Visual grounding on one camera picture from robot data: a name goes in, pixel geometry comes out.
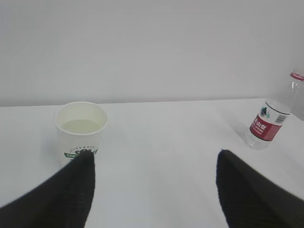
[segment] white tabletop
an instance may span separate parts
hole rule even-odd
[[[215,184],[221,149],[304,199],[303,122],[292,115],[263,151],[239,136],[263,102],[101,104],[109,124],[95,156],[86,228],[227,228]],[[60,169],[53,124],[58,108],[0,108],[0,205]]]

